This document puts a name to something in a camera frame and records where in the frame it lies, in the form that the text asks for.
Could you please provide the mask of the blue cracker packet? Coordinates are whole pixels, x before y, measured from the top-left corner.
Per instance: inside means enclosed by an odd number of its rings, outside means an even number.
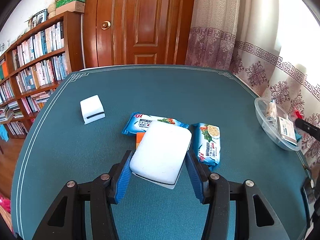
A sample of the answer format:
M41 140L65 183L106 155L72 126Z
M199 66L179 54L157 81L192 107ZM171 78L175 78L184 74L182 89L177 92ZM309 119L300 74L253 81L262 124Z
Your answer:
M218 126L197 123L193 128L193 152L199 163L207 165L210 171L214 171L220 163L220 128Z
M122 130L123 135L134 136L139 132L146 132L153 121L164 122L178 127L189 128L188 124L182 123L174 118L165 118L154 115L134 112L130 115L128 122Z

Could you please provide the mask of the large white sponge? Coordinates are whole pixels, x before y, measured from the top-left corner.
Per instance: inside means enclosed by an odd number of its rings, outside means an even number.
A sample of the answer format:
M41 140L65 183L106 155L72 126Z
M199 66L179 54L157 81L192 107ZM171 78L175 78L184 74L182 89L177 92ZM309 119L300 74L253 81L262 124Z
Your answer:
M153 121L133 154L130 169L135 176L174 189L190 142L189 129Z

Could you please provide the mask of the orange yellow block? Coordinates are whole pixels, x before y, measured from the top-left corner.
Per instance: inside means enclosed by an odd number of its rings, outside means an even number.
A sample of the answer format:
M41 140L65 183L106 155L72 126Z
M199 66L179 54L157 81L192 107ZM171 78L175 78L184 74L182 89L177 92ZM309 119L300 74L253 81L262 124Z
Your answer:
M145 132L137 132L136 134L136 148L140 145L141 140L144 137Z

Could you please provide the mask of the small white sponge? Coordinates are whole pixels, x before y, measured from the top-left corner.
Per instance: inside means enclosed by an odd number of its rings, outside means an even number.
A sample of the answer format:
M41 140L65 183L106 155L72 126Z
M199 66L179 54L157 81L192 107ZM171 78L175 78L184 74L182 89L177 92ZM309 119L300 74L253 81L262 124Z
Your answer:
M89 124L105 117L103 105L98 95L80 101L84 124Z

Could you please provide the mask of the clear snack bag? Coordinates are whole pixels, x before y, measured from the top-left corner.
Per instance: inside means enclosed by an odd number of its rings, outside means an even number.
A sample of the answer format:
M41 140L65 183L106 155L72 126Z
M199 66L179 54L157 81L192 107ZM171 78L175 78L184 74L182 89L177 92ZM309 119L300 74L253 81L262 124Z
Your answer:
M273 120L277 118L277 105L275 99L271 100L267 105L265 117L267 120Z

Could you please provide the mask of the clear plastic bowl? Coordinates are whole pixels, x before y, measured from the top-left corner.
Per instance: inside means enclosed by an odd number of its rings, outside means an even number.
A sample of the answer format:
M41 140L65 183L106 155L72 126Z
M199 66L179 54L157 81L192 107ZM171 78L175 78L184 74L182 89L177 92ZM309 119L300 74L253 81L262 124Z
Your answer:
M295 130L295 135L297 140L297 146L292 145L291 143L287 142L280 136L278 132L277 118L273 120L266 119L265 112L266 112L267 105L269 104L270 101L271 100L268 100L266 98L256 98L254 101L255 113L260 126L263 128L263 130L268 135L268 137L280 148L286 151L299 151L300 146L298 141L300 140L300 135L296 132L296 130ZM293 122L293 120L288 116L288 114L280 106L277 106L277 117L278 116L281 116L282 118L291 120Z

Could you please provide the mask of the white blue medicine box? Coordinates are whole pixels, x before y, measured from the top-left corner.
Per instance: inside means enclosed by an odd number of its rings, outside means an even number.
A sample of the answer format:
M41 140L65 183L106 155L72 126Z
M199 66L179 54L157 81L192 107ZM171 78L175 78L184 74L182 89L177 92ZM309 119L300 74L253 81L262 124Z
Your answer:
M297 146L297 140L295 135L295 129L293 122L291 120L282 118L281 116L277 117L278 122L278 132L280 136L291 143L292 145Z

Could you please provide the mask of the red balloon glue packet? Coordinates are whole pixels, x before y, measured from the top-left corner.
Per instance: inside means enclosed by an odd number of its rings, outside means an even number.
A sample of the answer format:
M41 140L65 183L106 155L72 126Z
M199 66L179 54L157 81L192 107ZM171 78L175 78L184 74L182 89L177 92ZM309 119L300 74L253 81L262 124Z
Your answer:
M303 116L299 110L294 110L293 114L296 119L303 119Z

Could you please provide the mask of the wooden bookshelf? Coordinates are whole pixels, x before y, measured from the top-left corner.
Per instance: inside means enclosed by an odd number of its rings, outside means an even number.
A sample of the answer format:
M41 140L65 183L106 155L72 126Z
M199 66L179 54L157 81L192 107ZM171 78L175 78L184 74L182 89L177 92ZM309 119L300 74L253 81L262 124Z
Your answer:
M83 69L81 18L63 12L28 31L1 55L1 125L24 139L53 92Z

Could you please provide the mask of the patterned curtain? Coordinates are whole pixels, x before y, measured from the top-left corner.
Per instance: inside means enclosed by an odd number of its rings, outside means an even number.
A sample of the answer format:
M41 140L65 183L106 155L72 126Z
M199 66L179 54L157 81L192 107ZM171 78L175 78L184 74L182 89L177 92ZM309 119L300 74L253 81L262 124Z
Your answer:
M319 23L302 0L194 0L185 62L228 70L319 126Z

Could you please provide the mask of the brass door knob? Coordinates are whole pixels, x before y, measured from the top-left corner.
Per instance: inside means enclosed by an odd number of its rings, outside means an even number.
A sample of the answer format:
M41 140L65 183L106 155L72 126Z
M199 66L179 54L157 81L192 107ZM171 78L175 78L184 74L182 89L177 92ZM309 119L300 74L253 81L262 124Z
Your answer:
M111 27L111 22L110 21L104 21L102 24L101 24L101 29L102 30L107 30Z

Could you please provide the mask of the wooden door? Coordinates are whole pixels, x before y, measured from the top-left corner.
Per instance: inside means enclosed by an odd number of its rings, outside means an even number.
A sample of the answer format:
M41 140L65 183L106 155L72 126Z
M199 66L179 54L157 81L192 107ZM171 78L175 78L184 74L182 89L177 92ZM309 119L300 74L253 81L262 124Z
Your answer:
M85 67L184 64L194 0L86 0ZM104 21L111 27L101 29Z

